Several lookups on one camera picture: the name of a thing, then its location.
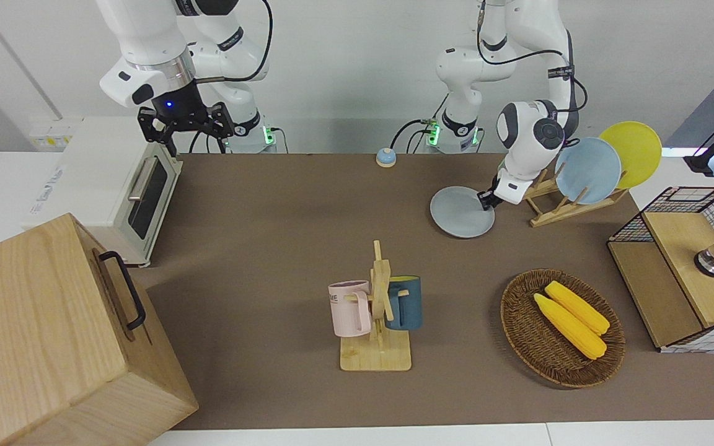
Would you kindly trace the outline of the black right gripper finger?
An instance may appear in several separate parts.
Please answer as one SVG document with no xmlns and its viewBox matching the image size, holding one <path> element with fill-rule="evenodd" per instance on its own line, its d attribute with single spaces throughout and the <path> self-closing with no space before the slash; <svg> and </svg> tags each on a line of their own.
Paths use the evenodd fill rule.
<svg viewBox="0 0 714 446">
<path fill-rule="evenodd" d="M 165 123 L 157 111 L 149 107 L 139 107 L 137 121 L 148 143 L 161 144 L 170 156 L 177 156 L 177 148 L 173 142 L 175 122 Z"/>
<path fill-rule="evenodd" d="M 226 152 L 227 139 L 235 135 L 235 124 L 224 102 L 216 102 L 206 109 L 206 135 L 215 138 L 220 152 Z"/>
</svg>

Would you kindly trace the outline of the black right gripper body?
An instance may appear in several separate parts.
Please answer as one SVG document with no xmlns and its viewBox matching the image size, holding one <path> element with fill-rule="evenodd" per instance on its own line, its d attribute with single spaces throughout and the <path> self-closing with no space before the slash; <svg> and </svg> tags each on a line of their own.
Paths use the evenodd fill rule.
<svg viewBox="0 0 714 446">
<path fill-rule="evenodd" d="M 178 122 L 180 129 L 196 129 L 209 122 L 209 113 L 196 84 L 187 84 L 151 99 L 156 118 L 164 125 Z"/>
</svg>

